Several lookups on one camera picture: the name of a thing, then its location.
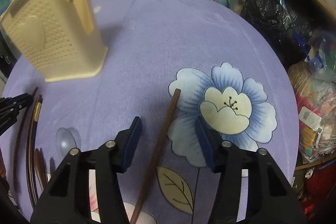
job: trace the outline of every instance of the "tablecloth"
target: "tablecloth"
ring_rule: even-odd
[[[251,25],[211,0],[92,3],[109,48],[101,73],[45,83],[22,56],[3,92],[14,97],[39,87],[43,103],[36,148],[41,148],[48,169],[50,161],[57,166],[62,160],[55,145],[58,128],[76,132],[77,146],[86,151],[113,139],[140,116],[143,132],[133,163],[125,174],[118,174],[130,212],[171,96],[180,88],[178,111],[141,223],[207,223],[220,175],[205,166],[194,133],[194,120],[200,114],[223,139],[245,149],[268,149],[291,180],[298,147],[294,93],[277,56]],[[21,117],[22,113],[0,137],[11,189]],[[27,219],[32,213],[25,173],[28,123],[18,155],[19,190],[13,193]],[[166,178],[172,181],[170,188]],[[244,218],[246,202],[247,178],[243,178],[238,220]]]

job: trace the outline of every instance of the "leaf print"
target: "leaf print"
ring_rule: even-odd
[[[156,167],[156,174],[165,199],[178,210],[192,215],[193,195],[185,179],[177,172],[163,166]]]

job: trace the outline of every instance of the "table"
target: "table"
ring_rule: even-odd
[[[127,210],[131,210],[171,95],[175,88],[181,88],[179,111],[169,131],[161,167],[157,169],[160,185],[156,179],[143,207],[144,219],[148,220],[143,223],[207,222],[219,174],[205,167],[193,124],[199,113],[207,120],[213,106],[219,104],[212,96],[229,100],[231,94],[238,101],[236,106],[241,114],[249,119],[243,133],[224,136],[250,149],[257,148],[254,140],[266,142],[272,137],[268,143],[258,145],[269,150],[291,180],[299,132],[294,93],[275,53],[251,25],[211,0],[92,0],[92,3],[102,40],[109,48],[101,73],[88,79],[45,83],[21,57],[3,92],[5,97],[16,96],[39,87],[43,104],[36,148],[42,149],[48,170],[50,161],[58,166],[62,160],[55,146],[58,128],[77,131],[77,146],[86,151],[113,139],[120,130],[129,128],[135,116],[140,116],[143,133],[133,163],[125,174],[118,174],[123,200],[127,202]],[[234,89],[225,89],[228,85]],[[232,111],[238,111],[234,106],[226,110],[231,121],[237,118],[235,114],[230,116]],[[22,114],[0,138],[11,189],[13,152]],[[236,120],[231,127],[221,123],[221,119],[226,116],[210,123],[226,133],[244,130],[241,124],[246,119]],[[13,195],[29,219],[32,208],[25,173],[28,123],[18,155],[19,191]],[[261,133],[249,128],[252,125]],[[164,186],[165,175],[174,181],[168,190]],[[246,189],[244,178],[238,220],[244,218]]]

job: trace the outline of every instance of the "yellow container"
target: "yellow container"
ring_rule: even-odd
[[[91,0],[14,0],[0,20],[46,82],[97,75],[107,47]]]

